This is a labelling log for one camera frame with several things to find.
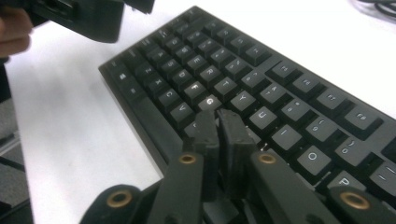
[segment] table surface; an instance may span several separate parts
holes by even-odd
[[[97,68],[192,6],[396,118],[396,22],[353,0],[156,0],[150,15],[125,8],[116,44],[48,22],[7,63],[35,223],[79,223],[104,189],[162,177]]]

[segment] black keyboard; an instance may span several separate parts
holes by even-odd
[[[396,207],[396,121],[198,7],[99,69],[162,170],[199,111],[227,108],[318,194],[348,185]],[[204,209],[243,222],[221,195]]]

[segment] finger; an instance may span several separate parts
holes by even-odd
[[[11,54],[20,53],[29,48],[30,37],[26,36],[10,40],[7,42],[0,42],[0,58],[5,58]]]
[[[23,38],[32,32],[33,24],[26,11],[20,8],[0,9],[0,40]]]

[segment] cable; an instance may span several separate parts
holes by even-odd
[[[380,13],[396,18],[396,0],[358,0],[363,3],[372,3]]]

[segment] gray surface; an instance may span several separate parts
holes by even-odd
[[[17,131],[14,106],[11,100],[0,104],[0,139]],[[21,144],[3,155],[4,158],[23,164]],[[0,164],[0,201],[14,206],[29,198],[24,172]]]

